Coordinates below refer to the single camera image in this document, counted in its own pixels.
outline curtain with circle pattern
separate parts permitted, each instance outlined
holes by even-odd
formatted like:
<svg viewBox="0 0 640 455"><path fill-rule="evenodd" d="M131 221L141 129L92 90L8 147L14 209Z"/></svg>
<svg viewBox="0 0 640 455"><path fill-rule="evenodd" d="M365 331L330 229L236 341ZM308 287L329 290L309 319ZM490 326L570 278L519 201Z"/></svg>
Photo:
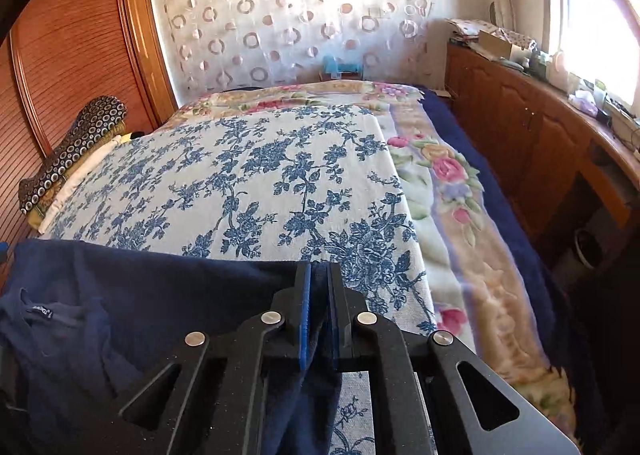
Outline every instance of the curtain with circle pattern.
<svg viewBox="0 0 640 455"><path fill-rule="evenodd" d="M176 95L316 82L326 56L420 82L434 0L154 0Z"/></svg>

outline triangular cutout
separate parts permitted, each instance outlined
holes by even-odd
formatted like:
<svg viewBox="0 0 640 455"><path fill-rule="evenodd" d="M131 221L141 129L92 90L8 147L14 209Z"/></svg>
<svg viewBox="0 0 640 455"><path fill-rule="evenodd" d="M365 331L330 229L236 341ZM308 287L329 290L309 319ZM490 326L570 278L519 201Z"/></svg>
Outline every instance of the triangular cutout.
<svg viewBox="0 0 640 455"><path fill-rule="evenodd" d="M162 372L151 380L124 408L120 416L124 421L131 422L149 431L155 431L160 424L160 418L166 403L174 391L175 382L180 375L181 366L167 365Z"/></svg>
<svg viewBox="0 0 640 455"><path fill-rule="evenodd" d="M471 364L466 361L460 363L458 373L482 429L491 431L518 418L520 415L518 408Z"/></svg>

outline circle patterned fabric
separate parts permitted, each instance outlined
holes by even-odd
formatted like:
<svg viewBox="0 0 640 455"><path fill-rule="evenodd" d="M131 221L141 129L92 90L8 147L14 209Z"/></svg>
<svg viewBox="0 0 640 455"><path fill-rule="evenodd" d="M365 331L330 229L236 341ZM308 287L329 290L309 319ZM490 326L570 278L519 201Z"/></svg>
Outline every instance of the circle patterned fabric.
<svg viewBox="0 0 640 455"><path fill-rule="evenodd" d="M113 96L100 96L89 101L80 110L62 142L45 159L36 175L20 181L20 211L26 215L45 191L126 115L127 109L124 104Z"/></svg>

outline blue floral fabric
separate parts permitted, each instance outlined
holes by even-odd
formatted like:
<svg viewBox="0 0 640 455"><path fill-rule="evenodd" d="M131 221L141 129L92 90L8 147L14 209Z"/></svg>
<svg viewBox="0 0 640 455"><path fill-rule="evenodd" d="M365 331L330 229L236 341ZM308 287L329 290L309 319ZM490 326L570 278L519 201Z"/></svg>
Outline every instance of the blue floral fabric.
<svg viewBox="0 0 640 455"><path fill-rule="evenodd" d="M237 260L331 260L369 309L435 328L414 225L375 117L351 106L201 120L118 146L44 238ZM332 454L373 453L345 374Z"/></svg>

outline navy blue bed sheet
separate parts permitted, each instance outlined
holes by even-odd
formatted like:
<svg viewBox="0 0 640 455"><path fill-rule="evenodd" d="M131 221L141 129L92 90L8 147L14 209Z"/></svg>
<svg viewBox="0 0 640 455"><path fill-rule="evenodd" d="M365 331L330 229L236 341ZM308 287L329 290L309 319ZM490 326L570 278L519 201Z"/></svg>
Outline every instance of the navy blue bed sheet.
<svg viewBox="0 0 640 455"><path fill-rule="evenodd" d="M580 324L574 319L551 272L542 263L516 220L486 159L471 144L447 105L430 90L414 86L424 94L420 104L440 137L481 172L479 175L484 186L484 206L507 243L522 275L536 316L542 346L551 364L564 368L570 384L575 388L577 438L584 443L585 453L594 453L604 441L607 425L589 346L580 332Z"/></svg>

